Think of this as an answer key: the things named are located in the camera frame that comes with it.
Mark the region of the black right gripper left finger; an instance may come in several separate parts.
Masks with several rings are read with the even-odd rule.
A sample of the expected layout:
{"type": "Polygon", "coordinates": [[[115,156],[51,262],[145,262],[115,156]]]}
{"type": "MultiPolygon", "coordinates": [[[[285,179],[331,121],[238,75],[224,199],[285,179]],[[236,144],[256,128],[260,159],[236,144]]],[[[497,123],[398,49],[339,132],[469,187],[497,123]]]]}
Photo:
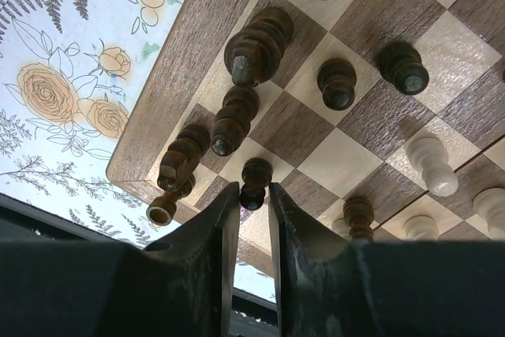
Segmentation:
{"type": "Polygon", "coordinates": [[[3,242],[4,336],[225,336],[239,185],[137,249],[122,242],[3,242]]]}

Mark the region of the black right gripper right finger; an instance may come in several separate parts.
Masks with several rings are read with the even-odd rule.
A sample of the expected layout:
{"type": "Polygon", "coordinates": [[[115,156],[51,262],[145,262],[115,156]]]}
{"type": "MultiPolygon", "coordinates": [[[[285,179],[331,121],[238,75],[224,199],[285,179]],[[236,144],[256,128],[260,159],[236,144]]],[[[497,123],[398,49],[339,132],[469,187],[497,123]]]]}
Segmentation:
{"type": "Polygon", "coordinates": [[[283,336],[501,336],[504,244],[349,242],[269,186],[283,336]]]}

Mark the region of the wooden chess board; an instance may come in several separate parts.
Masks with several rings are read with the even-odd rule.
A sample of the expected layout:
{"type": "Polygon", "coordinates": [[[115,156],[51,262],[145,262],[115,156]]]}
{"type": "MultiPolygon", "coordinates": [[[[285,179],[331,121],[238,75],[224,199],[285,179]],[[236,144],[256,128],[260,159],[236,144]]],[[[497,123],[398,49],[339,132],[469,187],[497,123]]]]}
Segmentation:
{"type": "Polygon", "coordinates": [[[362,197],[376,239],[504,236],[504,0],[185,0],[107,167],[139,199],[161,193],[163,154],[189,124],[211,129],[233,87],[223,59],[228,39],[267,7],[284,10],[294,35],[279,69],[255,88],[260,108],[240,147],[207,153],[193,191],[178,201],[184,223],[251,158],[323,225],[346,232],[343,206],[362,197]],[[389,43],[421,55],[427,88],[404,95],[376,63],[389,43]],[[346,110],[323,101],[317,74],[343,58],[357,75],[346,110]],[[448,197],[431,194],[407,158],[434,137],[458,178],[448,197]]]}

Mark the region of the dark chess piece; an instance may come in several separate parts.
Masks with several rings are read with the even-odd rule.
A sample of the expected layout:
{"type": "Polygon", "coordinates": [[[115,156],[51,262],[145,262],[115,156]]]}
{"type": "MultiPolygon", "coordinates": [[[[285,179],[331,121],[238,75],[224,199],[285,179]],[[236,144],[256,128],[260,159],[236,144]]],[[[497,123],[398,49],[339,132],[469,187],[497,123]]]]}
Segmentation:
{"type": "Polygon", "coordinates": [[[343,216],[350,227],[351,240],[374,239],[374,232],[371,225],[374,221],[374,211],[372,204],[365,198],[353,197],[347,200],[343,206],[343,216]]]}

